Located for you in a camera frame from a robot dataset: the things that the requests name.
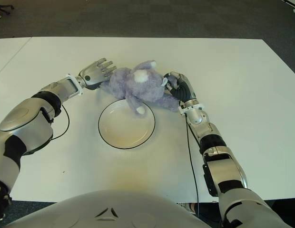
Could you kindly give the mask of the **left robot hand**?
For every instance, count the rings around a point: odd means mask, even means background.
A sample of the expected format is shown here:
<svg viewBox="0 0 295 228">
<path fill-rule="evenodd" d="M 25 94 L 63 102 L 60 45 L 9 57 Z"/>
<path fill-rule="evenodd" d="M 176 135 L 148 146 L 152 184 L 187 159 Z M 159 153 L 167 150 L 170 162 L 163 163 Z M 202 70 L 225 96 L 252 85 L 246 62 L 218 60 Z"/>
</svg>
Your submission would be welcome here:
<svg viewBox="0 0 295 228">
<path fill-rule="evenodd" d="M 101 58 L 82 69 L 76 79 L 82 88 L 95 90 L 103 82 L 108 81 L 116 69 L 112 61 Z"/>
</svg>

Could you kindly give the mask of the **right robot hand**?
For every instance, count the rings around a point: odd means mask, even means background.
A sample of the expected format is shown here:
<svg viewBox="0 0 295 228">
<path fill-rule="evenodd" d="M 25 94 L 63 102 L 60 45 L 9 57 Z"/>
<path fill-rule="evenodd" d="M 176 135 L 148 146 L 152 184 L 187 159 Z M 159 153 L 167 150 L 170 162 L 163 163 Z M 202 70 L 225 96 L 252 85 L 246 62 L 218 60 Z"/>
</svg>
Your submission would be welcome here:
<svg viewBox="0 0 295 228">
<path fill-rule="evenodd" d="M 178 72 L 169 72 L 164 75 L 163 86 L 171 95 L 183 103 L 196 99 L 196 94 L 188 78 Z"/>
</svg>

